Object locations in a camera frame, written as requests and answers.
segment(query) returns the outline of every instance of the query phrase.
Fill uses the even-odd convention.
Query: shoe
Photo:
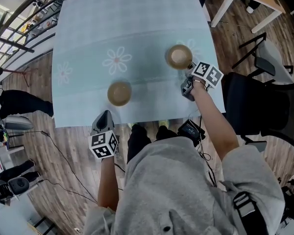
[[[32,159],[29,159],[29,161],[32,161],[32,162],[34,163],[34,166],[36,165],[36,162],[35,162],[35,161],[33,161]]]
[[[251,7],[247,7],[246,8],[246,11],[249,13],[249,14],[252,14],[254,12],[254,10],[251,8]]]
[[[128,123],[127,125],[130,129],[132,129],[135,124],[138,124],[138,123]]]
[[[158,123],[159,123],[159,127],[163,125],[169,128],[169,120],[160,120]]]

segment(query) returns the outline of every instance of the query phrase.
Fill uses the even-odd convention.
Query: flower pattern
[[[127,71],[127,65],[124,62],[128,62],[132,59],[132,55],[124,55],[125,48],[119,47],[115,53],[113,50],[109,49],[107,51],[108,59],[102,62],[102,65],[109,68],[109,74],[113,75],[117,70],[121,72]]]
[[[194,39],[189,39],[187,43],[184,43],[183,41],[177,41],[176,44],[185,45],[191,50],[193,54],[193,62],[195,64],[198,64],[199,61],[202,59],[200,48],[196,47],[196,42]]]
[[[57,68],[58,86],[61,86],[63,83],[68,84],[69,75],[73,72],[73,69],[69,67],[69,62],[64,62],[62,65],[58,64]]]

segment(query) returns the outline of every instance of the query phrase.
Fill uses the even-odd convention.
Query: railing
[[[44,41],[50,39],[51,37],[55,36],[55,33],[45,37],[44,39],[40,40],[39,42],[37,42],[36,44],[34,44],[31,47],[27,47],[27,45],[33,41],[34,39],[40,37],[42,34],[44,34],[45,32],[47,32],[48,30],[54,28],[55,26],[57,26],[57,20],[53,20],[51,21],[51,24],[44,28],[43,30],[41,30],[39,33],[37,33],[36,35],[32,36],[31,38],[29,37],[29,33],[31,33],[33,30],[37,29],[39,26],[41,26],[43,23],[45,23],[46,21],[50,20],[51,18],[55,18],[61,10],[61,5],[62,2],[64,0],[50,0],[47,3],[43,4],[39,9],[37,9],[33,14],[31,14],[28,18],[26,18],[18,27],[16,27],[15,29],[11,27],[11,24],[13,23],[13,21],[24,11],[26,10],[30,5],[32,5],[36,0],[26,0],[23,4],[21,4],[21,6],[19,8],[17,8],[15,10],[15,12],[8,18],[8,20],[6,20],[5,23],[3,23],[5,21],[5,18],[7,16],[7,13],[4,13],[1,20],[0,20],[0,43],[2,43],[1,47],[0,47],[0,61],[5,58],[5,60],[3,62],[1,62],[0,64],[0,68],[2,68],[2,66],[4,64],[7,63],[7,61],[9,61],[13,56],[15,56],[19,50],[23,50],[24,52],[21,53],[19,56],[17,56],[16,58],[14,58],[14,60],[12,62],[9,63],[9,65],[11,65],[11,63],[15,62],[18,58],[20,58],[21,56],[23,56],[25,53],[34,53],[34,48],[36,46],[38,46],[39,44],[43,43]],[[28,29],[22,30],[22,28],[24,27],[24,25],[26,25],[30,20],[32,20],[36,15],[38,15],[38,13],[46,10],[46,8],[52,6],[53,4],[57,4],[57,8],[54,10],[53,13],[46,15],[45,17],[43,17],[43,19],[41,21],[39,21],[37,24],[35,24],[32,27],[29,27]],[[4,38],[2,37],[2,34],[7,30],[13,30],[12,33],[7,37]],[[19,38],[15,41],[10,40],[15,34],[19,34]],[[25,42],[22,44],[20,43],[20,41],[25,38]],[[10,45],[10,47],[7,48],[6,51],[1,51],[3,46],[5,44]]]

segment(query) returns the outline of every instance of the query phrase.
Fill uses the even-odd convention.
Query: light blue tablecloth
[[[198,0],[65,1],[52,61],[56,127],[91,125],[106,109],[115,123],[187,117],[196,105],[181,95],[184,72],[165,59],[175,44],[187,45],[195,63],[218,66]],[[114,107],[107,89],[119,80],[133,95]],[[224,112],[221,86],[209,93]]]

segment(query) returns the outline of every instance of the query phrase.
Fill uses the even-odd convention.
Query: wooden floor
[[[214,17],[223,0],[207,0],[206,5],[211,18]],[[247,14],[245,5],[235,0],[221,19],[216,28],[211,29],[215,48],[217,52],[219,68],[228,73],[231,66],[238,61],[247,49],[238,49],[238,46],[246,40],[253,38],[250,30],[271,13],[271,10],[260,6],[252,15]],[[272,40],[283,55],[285,65],[294,65],[294,23],[289,14],[282,15],[274,20],[264,29],[268,38]],[[52,53],[32,62],[29,70],[30,88],[21,76],[12,75],[5,79],[3,86],[5,89],[18,89],[28,91],[44,100],[51,98],[51,61]],[[235,72],[248,74],[253,69],[253,58],[250,57],[240,64]],[[269,78],[259,76],[259,79],[266,81]],[[96,163],[93,155],[88,149],[87,137],[90,133],[89,127],[54,127],[54,121],[49,116],[37,112],[26,115],[33,121],[34,130],[44,130],[50,133],[55,143],[59,146],[64,156],[68,159],[74,172],[96,198],[100,164]],[[176,130],[183,120],[171,122],[171,129]],[[157,131],[157,123],[146,123],[149,137],[154,140]],[[125,168],[127,154],[127,140],[129,128],[127,125],[117,125],[117,134],[120,135],[120,155],[116,157],[116,162]],[[268,145],[263,156],[269,166],[274,171],[276,177],[281,177],[282,185],[294,174],[294,147],[287,142],[274,137],[253,137],[255,140],[267,140]],[[13,156],[16,164],[24,162],[27,158],[32,158],[37,162],[38,170],[42,172],[42,178],[50,179],[54,183],[60,183],[66,189],[75,190],[80,194],[90,197],[81,187],[75,176],[72,174],[69,165],[61,154],[53,146],[48,137],[40,133],[28,133],[20,138],[15,138],[13,144],[23,144],[25,151]],[[206,138],[203,142],[204,151],[212,156],[211,166],[215,169],[217,177],[221,177],[220,161],[216,156],[213,146]],[[119,186],[122,188],[123,173],[116,168]],[[29,194],[29,197],[36,210],[49,217],[59,227],[63,234],[75,234],[74,228],[82,230],[87,207],[93,203],[84,198],[64,191],[60,186],[53,186],[49,182],[43,182],[40,186]]]

